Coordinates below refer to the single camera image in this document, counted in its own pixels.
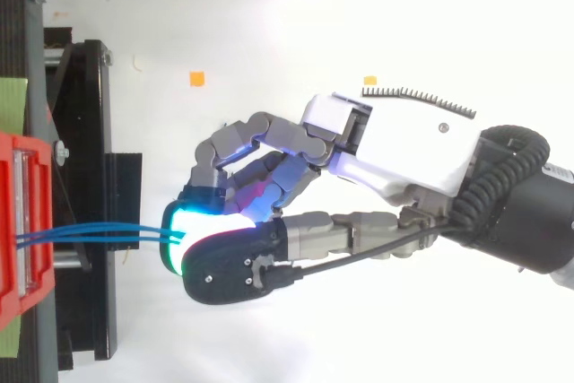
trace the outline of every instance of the white wall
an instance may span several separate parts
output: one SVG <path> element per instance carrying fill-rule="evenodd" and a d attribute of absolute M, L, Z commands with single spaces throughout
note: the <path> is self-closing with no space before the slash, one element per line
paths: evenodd
<path fill-rule="evenodd" d="M 114 51 L 113 148 L 143 152 L 142 222 L 157 225 L 196 144 L 223 122 L 258 110 L 298 121 L 315 92 L 357 95 L 366 74 L 478 109 L 483 126 L 529 126 L 548 138 L 551 161 L 574 168 L 571 6 L 48 0 L 45 23 Z M 204 88 L 189 87 L 191 70 L 205 71 Z M 288 213 L 385 208 L 324 177 Z M 119 350 L 109 362 L 76 355 L 65 383 L 572 379 L 574 292 L 445 239 L 408 260 L 356 264 L 219 308 L 190 300 L 155 246 L 118 260 Z"/>

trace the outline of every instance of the black cable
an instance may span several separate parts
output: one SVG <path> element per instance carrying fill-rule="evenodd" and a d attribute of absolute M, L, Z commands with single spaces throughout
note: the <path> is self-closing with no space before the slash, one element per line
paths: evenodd
<path fill-rule="evenodd" d="M 410 235 L 406 235 L 400 239 L 395 239 L 394 241 L 391 241 L 387 244 L 383 244 L 382 246 L 371 248 L 369 250 L 365 250 L 365 251 L 362 251 L 360 253 L 356 253 L 354 255 L 342 257 L 340 259 L 332 260 L 330 262 L 325 262 L 324 264 L 319 264 L 319 265 L 314 265 L 314 266 L 308 266 L 306 268 L 301 268 L 300 271 L 298 271 L 298 277 L 302 278 L 305 275 L 322 273 L 323 271 L 327 271 L 329 269 L 334 269 L 334 268 L 338 268 L 340 266 L 349 265 L 349 264 L 352 264 L 355 262 L 359 262 L 360 260 L 363 260 L 363 259 L 368 259 L 370 257 L 380 255 L 382 253 L 387 253 L 388 251 L 392 251 L 395 248 L 402 247 L 402 246 L 404 246 L 410 242 L 416 241 L 416 240 L 421 239 L 423 237 L 426 237 L 428 235 L 434 235 L 434 234 L 440 235 L 441 233 L 452 232 L 452 231 L 466 231 L 466 228 L 464 228 L 464 227 L 458 228 L 458 227 L 454 227 L 454 226 L 449 225 L 449 224 L 446 224 L 446 225 L 443 224 L 441 226 L 434 226 L 432 228 L 423 229 L 422 231 L 418 231 L 418 232 L 412 233 Z"/>
<path fill-rule="evenodd" d="M 473 179 L 454 200 L 450 221 L 474 232 L 486 223 L 496 202 L 516 184 L 540 171 L 550 156 L 546 140 L 525 127 L 491 127 L 481 137 L 505 147 L 513 143 L 517 152 Z"/>

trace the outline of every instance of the orange sticker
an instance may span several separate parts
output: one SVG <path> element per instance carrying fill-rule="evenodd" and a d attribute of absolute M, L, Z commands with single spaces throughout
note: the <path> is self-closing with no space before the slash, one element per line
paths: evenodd
<path fill-rule="evenodd" d="M 205 73 L 203 72 L 190 72 L 189 83 L 192 87 L 201 87 L 205 84 Z"/>

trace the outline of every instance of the blue wire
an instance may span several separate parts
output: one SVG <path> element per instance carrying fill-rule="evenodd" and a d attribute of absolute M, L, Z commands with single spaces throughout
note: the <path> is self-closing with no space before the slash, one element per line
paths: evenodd
<path fill-rule="evenodd" d="M 37 244 L 48 244 L 50 242 L 137 242 L 137 241 L 152 241 L 161 242 L 166 244 L 179 244 L 179 241 L 172 239 L 164 239 L 158 237 L 46 237 L 42 239 L 32 239 L 28 241 L 19 242 L 16 245 L 17 249 L 35 246 Z"/>
<path fill-rule="evenodd" d="M 61 236 L 61 235 L 73 235 L 73 234 L 93 233 L 103 231 L 149 231 L 179 239 L 182 239 L 186 235 L 185 232 L 181 231 L 158 229 L 150 226 L 143 226 L 140 224 L 120 223 L 120 222 L 93 222 L 93 223 L 73 224 L 70 226 L 62 226 L 59 228 L 49 229 L 45 231 L 23 233 L 17 235 L 16 238 L 18 239 L 40 238 L 51 235 Z"/>

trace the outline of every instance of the red container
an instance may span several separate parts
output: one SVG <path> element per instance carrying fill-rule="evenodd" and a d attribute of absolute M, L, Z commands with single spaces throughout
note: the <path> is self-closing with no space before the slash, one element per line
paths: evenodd
<path fill-rule="evenodd" d="M 23 174 L 15 172 L 14 157 L 24 154 Z M 14 180 L 24 178 L 22 199 Z M 22 221 L 22 211 L 28 217 Z M 43 231 L 52 227 L 51 148 L 48 144 L 24 136 L 0 133 L 0 330 L 16 316 L 43 300 L 54 288 L 54 251 L 52 244 L 16 250 L 17 227 Z M 25 262 L 25 286 L 22 287 L 22 260 Z"/>

